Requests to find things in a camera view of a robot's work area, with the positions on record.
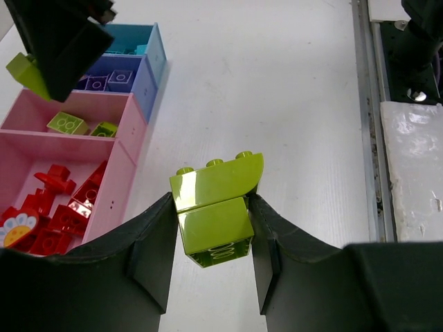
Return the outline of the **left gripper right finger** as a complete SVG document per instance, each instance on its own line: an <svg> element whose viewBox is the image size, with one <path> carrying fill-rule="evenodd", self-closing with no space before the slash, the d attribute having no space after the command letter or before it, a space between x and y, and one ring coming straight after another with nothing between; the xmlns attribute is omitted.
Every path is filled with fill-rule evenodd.
<svg viewBox="0 0 443 332"><path fill-rule="evenodd" d="M441 331L442 244L336 248L249 197L260 312L269 331Z"/></svg>

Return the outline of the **purple flower duplo brick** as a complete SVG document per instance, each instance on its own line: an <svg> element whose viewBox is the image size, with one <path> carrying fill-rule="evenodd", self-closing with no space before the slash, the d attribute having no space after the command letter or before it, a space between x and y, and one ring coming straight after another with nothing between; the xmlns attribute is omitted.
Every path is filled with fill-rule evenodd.
<svg viewBox="0 0 443 332"><path fill-rule="evenodd" d="M78 82L76 89L85 91L106 91L109 76L85 75Z"/></svg>

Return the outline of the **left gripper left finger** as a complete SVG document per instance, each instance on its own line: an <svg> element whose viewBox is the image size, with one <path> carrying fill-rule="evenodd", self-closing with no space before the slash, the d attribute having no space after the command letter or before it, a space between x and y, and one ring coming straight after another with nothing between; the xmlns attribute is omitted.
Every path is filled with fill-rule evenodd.
<svg viewBox="0 0 443 332"><path fill-rule="evenodd" d="M2 331L157 331L168 304L177 216L165 194L65 255L1 251Z"/></svg>

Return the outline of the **red duplo roof brick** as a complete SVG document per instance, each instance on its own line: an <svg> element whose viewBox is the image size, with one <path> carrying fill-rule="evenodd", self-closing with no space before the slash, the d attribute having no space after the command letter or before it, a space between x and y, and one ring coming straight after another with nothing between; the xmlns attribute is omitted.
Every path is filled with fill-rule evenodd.
<svg viewBox="0 0 443 332"><path fill-rule="evenodd" d="M86 181L83 182L69 201L68 206L86 218L89 218L90 214L92 213L106 166L107 161L105 160L86 179Z"/></svg>

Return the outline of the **red brick cluster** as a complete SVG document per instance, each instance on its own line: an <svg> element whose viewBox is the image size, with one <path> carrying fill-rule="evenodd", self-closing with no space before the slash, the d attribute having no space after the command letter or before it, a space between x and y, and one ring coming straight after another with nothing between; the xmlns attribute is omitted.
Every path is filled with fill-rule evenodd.
<svg viewBox="0 0 443 332"><path fill-rule="evenodd" d="M48 225L36 236L29 253L39 256L65 254L74 240L86 232L90 213L81 213L67 205L58 205Z"/></svg>

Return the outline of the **lavender duplo brick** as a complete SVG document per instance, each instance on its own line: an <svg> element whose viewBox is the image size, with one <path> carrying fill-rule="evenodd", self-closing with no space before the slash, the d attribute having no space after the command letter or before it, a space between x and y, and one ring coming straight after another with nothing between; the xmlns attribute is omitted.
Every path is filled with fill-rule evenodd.
<svg viewBox="0 0 443 332"><path fill-rule="evenodd" d="M134 80L134 72L130 70L117 69L112 71L108 83L109 84L131 84Z"/></svg>

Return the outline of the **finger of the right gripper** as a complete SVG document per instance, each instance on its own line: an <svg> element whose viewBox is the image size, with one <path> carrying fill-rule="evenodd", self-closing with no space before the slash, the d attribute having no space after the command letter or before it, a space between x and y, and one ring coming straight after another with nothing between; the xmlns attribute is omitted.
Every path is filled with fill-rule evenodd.
<svg viewBox="0 0 443 332"><path fill-rule="evenodd" d="M19 36L40 70L51 100L64 102L86 71L111 46L104 30L113 1L9 0Z"/></svg>

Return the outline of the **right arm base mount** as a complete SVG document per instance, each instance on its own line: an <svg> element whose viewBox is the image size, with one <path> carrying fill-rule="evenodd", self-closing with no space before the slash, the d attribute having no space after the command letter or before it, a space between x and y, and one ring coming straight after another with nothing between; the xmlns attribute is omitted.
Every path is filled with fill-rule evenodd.
<svg viewBox="0 0 443 332"><path fill-rule="evenodd" d="M442 2L402 1L409 20L379 23L384 101L442 103Z"/></svg>

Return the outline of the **teal frog duplo brick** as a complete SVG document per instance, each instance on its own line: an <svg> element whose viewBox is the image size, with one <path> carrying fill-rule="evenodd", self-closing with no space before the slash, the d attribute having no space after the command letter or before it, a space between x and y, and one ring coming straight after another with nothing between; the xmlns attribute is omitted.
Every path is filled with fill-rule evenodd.
<svg viewBox="0 0 443 332"><path fill-rule="evenodd" d="M137 46L124 46L122 44L117 44L111 46L105 51L105 54L112 55L143 55L146 51L147 44L141 44Z"/></svg>

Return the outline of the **red flower duplo brick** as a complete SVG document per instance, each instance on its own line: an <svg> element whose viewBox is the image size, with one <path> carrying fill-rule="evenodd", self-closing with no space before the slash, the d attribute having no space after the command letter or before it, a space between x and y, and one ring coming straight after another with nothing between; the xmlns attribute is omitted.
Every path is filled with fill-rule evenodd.
<svg viewBox="0 0 443 332"><path fill-rule="evenodd" d="M39 230L39 213L31 207L8 207L1 215L1 247L12 248L30 241Z"/></svg>

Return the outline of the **lime green duplo stack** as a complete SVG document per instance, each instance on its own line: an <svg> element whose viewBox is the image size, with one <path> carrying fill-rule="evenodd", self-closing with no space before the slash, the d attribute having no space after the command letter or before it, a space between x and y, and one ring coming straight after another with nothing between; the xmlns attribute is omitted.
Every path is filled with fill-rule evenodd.
<svg viewBox="0 0 443 332"><path fill-rule="evenodd" d="M186 256L202 268L245 257L255 235L248 198L264 170L261 153L213 159L201 169L183 167L170 177Z"/></svg>

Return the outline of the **red arch brick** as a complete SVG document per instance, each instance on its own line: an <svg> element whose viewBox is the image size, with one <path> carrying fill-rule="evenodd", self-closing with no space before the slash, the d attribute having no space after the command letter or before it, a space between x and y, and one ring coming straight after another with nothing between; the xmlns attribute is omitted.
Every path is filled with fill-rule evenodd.
<svg viewBox="0 0 443 332"><path fill-rule="evenodd" d="M62 165L52 164L46 173L37 172L34 177L43 182L44 188L56 194L71 195L76 182L69 178L70 170Z"/></svg>

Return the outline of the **lime square duplo brick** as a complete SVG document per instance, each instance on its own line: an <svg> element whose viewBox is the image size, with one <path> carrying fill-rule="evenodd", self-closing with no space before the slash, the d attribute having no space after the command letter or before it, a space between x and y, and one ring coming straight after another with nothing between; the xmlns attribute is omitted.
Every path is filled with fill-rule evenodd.
<svg viewBox="0 0 443 332"><path fill-rule="evenodd" d="M90 133L90 136L114 138L116 136L118 126L111 122L100 122Z"/></svg>

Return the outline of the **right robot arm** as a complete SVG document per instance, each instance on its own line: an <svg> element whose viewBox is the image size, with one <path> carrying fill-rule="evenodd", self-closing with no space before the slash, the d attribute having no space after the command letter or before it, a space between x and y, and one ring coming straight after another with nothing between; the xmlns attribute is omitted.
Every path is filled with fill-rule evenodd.
<svg viewBox="0 0 443 332"><path fill-rule="evenodd" d="M7 69L14 79L48 100L67 99L101 55L133 54L133 46L114 46L110 22L113 1L7 1L6 7L26 49ZM418 71L442 47L442 2L402 1L410 17L406 41L394 59Z"/></svg>

